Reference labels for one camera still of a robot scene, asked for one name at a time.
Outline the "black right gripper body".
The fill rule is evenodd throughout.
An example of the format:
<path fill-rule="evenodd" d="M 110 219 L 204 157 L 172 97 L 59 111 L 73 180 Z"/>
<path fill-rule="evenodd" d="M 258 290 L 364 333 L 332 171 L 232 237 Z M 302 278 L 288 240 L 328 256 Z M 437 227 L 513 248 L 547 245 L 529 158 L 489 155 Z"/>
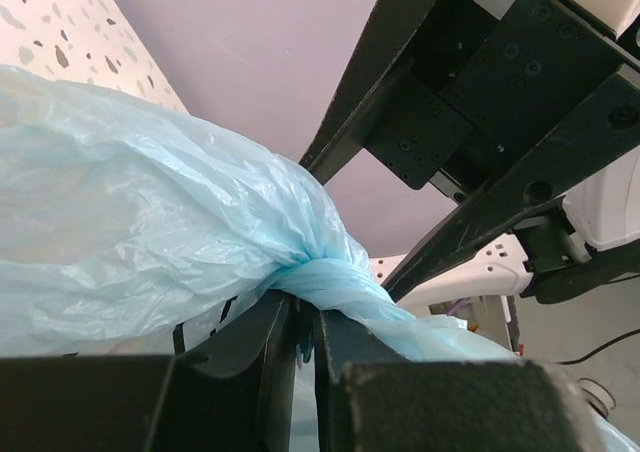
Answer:
<path fill-rule="evenodd" d="M 408 187 L 460 202 L 638 64 L 563 0 L 437 0 L 365 147 Z"/>

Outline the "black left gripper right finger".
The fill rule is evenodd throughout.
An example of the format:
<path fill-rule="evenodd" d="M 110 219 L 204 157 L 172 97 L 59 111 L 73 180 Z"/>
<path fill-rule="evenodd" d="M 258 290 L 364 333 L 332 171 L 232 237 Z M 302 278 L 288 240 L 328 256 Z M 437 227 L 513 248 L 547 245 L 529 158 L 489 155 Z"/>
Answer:
<path fill-rule="evenodd" d="M 531 361 L 415 363 L 338 311 L 314 317 L 323 451 L 603 451 L 581 392 Z"/>

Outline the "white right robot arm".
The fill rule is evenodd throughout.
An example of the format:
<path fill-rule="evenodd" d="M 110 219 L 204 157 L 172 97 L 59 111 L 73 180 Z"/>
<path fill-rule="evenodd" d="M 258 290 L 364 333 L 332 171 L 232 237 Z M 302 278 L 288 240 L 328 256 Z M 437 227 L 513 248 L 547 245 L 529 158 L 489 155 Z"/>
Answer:
<path fill-rule="evenodd" d="M 377 0 L 302 157 L 366 151 L 455 210 L 375 262 L 417 315 L 556 304 L 639 268 L 639 0 Z"/>

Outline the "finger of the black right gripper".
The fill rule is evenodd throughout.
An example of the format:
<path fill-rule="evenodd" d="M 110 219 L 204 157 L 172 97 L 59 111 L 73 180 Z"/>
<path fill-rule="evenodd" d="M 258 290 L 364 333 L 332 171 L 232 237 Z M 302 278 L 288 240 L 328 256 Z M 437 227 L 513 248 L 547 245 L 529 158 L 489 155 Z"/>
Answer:
<path fill-rule="evenodd" d="M 394 301 L 473 258 L 639 144 L 639 74 L 621 66 L 501 177 L 426 234 L 384 281 Z"/>
<path fill-rule="evenodd" d="M 402 57 L 438 0 L 376 0 L 321 125 L 300 165 L 329 182 L 365 148 L 409 69 Z"/>

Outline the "light blue plastic bag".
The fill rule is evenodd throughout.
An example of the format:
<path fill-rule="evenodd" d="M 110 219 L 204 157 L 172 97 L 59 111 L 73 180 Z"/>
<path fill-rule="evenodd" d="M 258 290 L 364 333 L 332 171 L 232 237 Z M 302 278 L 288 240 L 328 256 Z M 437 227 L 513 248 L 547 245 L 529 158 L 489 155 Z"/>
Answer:
<path fill-rule="evenodd" d="M 1 69 L 1 363 L 182 355 L 266 293 L 295 361 L 338 311 L 415 363 L 528 361 L 374 280 L 323 187 L 234 132 L 128 94 Z"/>

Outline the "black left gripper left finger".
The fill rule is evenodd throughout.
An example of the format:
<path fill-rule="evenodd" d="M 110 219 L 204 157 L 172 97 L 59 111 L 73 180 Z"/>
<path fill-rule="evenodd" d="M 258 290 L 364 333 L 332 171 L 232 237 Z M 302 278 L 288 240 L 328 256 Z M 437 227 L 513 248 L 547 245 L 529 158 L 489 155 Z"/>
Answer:
<path fill-rule="evenodd" d="M 182 355 L 1 363 L 5 451 L 285 451 L 295 302 L 271 291 Z"/>

